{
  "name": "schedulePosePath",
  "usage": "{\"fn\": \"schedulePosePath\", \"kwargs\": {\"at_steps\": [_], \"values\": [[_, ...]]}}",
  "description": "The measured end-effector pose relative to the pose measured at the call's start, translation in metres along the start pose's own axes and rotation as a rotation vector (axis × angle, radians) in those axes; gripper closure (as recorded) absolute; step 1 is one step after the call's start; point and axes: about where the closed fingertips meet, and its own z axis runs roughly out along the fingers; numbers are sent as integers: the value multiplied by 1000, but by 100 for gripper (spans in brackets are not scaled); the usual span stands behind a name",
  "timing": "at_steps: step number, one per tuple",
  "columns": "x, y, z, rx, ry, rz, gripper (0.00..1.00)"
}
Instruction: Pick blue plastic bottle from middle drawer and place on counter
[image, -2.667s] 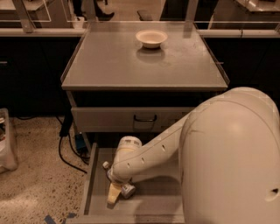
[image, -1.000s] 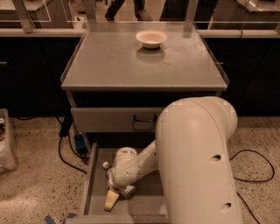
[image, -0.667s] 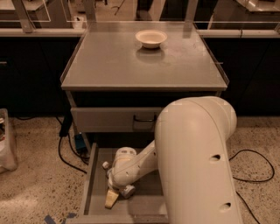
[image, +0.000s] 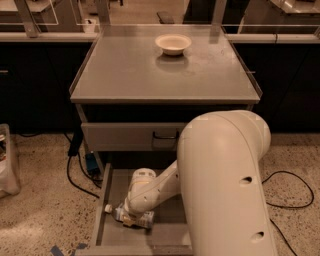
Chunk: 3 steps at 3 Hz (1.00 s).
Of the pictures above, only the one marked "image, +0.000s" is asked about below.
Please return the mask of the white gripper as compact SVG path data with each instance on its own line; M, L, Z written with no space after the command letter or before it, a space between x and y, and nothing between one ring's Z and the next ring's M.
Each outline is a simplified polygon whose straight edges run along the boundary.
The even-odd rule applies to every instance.
M141 218L145 212L151 209L151 206L144 201L133 201L126 198L124 208L127 214L122 216L123 225L132 227L137 219Z

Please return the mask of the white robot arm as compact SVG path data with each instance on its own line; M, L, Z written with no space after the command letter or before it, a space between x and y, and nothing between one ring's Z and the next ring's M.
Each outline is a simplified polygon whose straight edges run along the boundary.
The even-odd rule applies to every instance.
M194 256L278 256L259 173L270 142L251 111L203 114L183 129L176 162L133 176L124 209L140 216L181 194Z

